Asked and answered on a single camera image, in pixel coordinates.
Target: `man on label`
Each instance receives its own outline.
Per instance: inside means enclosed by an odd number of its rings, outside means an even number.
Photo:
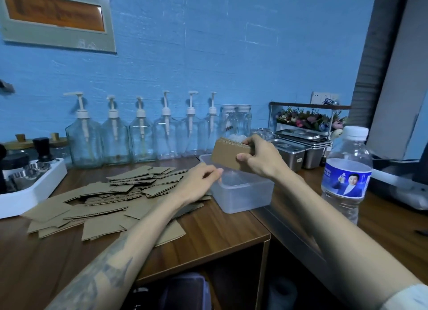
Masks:
[[[338,181],[332,186],[337,189],[337,194],[348,196],[348,197],[361,197],[361,188],[358,188],[356,184],[360,179],[360,176],[356,173],[350,174],[348,177],[348,184],[345,183],[345,174],[339,176]]]

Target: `clear plastic box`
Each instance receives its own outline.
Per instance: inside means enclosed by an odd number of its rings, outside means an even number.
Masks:
[[[211,154],[199,160],[224,169],[221,183],[215,182],[211,191],[217,204],[225,213],[256,209],[270,204],[274,183],[255,174],[220,166],[211,161]]]

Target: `pump dispenser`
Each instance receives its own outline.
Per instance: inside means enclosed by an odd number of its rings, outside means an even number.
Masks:
[[[206,126],[204,132],[207,138],[206,153],[211,153],[213,151],[215,141],[221,137],[221,121],[220,117],[217,115],[217,108],[214,106],[215,94],[215,91],[211,93],[211,106],[205,118]]]
[[[190,103],[187,108],[186,117],[181,120],[181,155],[187,156],[200,156],[205,152],[206,140],[204,137],[203,120],[196,117],[196,110],[193,107],[193,95],[197,95],[198,91],[189,91]]]
[[[105,164],[127,164],[131,161],[128,127],[119,117],[114,107],[114,95],[107,96],[110,101],[108,119],[101,125],[101,139],[104,146]]]
[[[70,155],[76,168],[93,168],[103,165],[104,152],[101,144],[101,126],[89,118],[83,107],[82,92],[68,92],[64,96],[77,96],[79,109],[77,120],[66,128]]]
[[[138,108],[136,118],[129,126],[131,135],[134,162],[156,160],[155,139],[153,124],[146,118],[146,111],[142,108],[142,98],[137,96]]]
[[[167,94],[163,91],[162,116],[154,122],[155,142],[159,160],[178,157],[177,128],[180,121],[171,117],[171,109],[168,107]]]

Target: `tattooed arm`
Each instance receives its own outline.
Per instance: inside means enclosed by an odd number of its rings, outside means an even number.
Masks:
[[[222,169],[200,163],[127,234],[119,237],[80,272],[46,310],[117,310],[174,214],[198,200]]]

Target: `plastic bottle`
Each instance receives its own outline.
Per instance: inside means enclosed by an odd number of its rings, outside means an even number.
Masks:
[[[236,105],[223,104],[221,106],[221,135],[228,138],[232,134],[236,134]]]
[[[181,120],[180,153],[183,157],[200,156],[205,152],[204,120],[196,117],[196,110],[193,107],[193,95],[198,93],[197,91],[189,91],[190,104],[187,108],[186,117]]]
[[[249,136],[251,131],[251,105],[239,104],[236,113],[236,134]]]
[[[74,167],[100,167],[104,162],[104,151],[101,143],[101,126],[89,118],[89,112],[83,108],[82,92],[69,92],[64,96],[76,95],[79,109],[77,120],[66,127],[70,154]]]
[[[154,122],[155,140],[158,150],[158,159],[173,159],[178,157],[176,132],[180,121],[171,117],[168,107],[167,94],[163,92],[162,116]]]
[[[206,153],[211,153],[214,149],[215,141],[221,137],[221,121],[217,115],[217,108],[214,106],[215,91],[211,93],[211,107],[208,109],[208,115],[205,118],[205,133],[207,133]]]
[[[358,221],[358,205],[364,199],[372,175],[372,155],[364,142],[368,129],[346,126],[341,144],[330,152],[321,183],[322,198],[354,224]]]
[[[129,126],[131,136],[132,154],[134,162],[156,160],[156,142],[154,139],[153,124],[146,117],[142,108],[142,98],[137,96],[138,109],[136,118]]]
[[[114,95],[107,96],[110,101],[108,119],[101,125],[101,139],[104,146],[105,164],[127,164],[131,161],[128,127],[114,108]]]

